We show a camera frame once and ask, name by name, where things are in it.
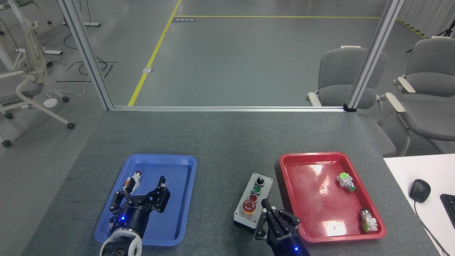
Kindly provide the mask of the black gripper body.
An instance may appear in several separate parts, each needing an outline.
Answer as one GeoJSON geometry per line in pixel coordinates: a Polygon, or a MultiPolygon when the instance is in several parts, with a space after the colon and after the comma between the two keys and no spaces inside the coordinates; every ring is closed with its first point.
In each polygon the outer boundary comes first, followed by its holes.
{"type": "Polygon", "coordinates": [[[146,197],[132,197],[134,202],[141,201],[138,207],[131,207],[125,203],[118,214],[111,217],[111,235],[118,229],[132,230],[141,238],[144,237],[151,212],[147,211],[149,199],[146,197]]]}
{"type": "Polygon", "coordinates": [[[310,256],[296,228],[269,226],[266,243],[275,256],[310,256]]]}

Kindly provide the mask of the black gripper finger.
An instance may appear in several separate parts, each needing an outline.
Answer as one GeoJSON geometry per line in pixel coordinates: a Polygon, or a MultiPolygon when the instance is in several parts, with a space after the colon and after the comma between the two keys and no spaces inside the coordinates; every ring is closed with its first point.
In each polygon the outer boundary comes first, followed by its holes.
{"type": "Polygon", "coordinates": [[[163,213],[166,209],[167,203],[171,196],[169,189],[165,185],[166,179],[164,176],[160,176],[157,188],[147,194],[149,199],[149,206],[147,211],[157,211],[163,213]]]}
{"type": "Polygon", "coordinates": [[[130,191],[128,190],[116,191],[112,198],[112,202],[109,206],[109,210],[112,212],[112,214],[118,214],[120,212],[121,202],[123,201],[124,198],[126,198],[126,203],[129,206],[131,207],[134,206],[134,200],[130,195],[130,191]]]}
{"type": "Polygon", "coordinates": [[[272,226],[277,226],[279,223],[285,223],[297,228],[300,224],[300,219],[283,209],[275,209],[272,207],[272,226]]]}
{"type": "Polygon", "coordinates": [[[271,212],[273,210],[276,210],[276,207],[271,206],[271,204],[268,202],[268,199],[262,199],[261,206],[263,207],[263,212],[262,212],[261,216],[259,217],[259,221],[257,223],[257,228],[256,228],[256,233],[255,233],[256,240],[266,240],[267,232],[264,229],[264,224],[266,222],[268,222],[268,220],[271,219],[271,217],[268,217],[268,211],[271,212]]]}

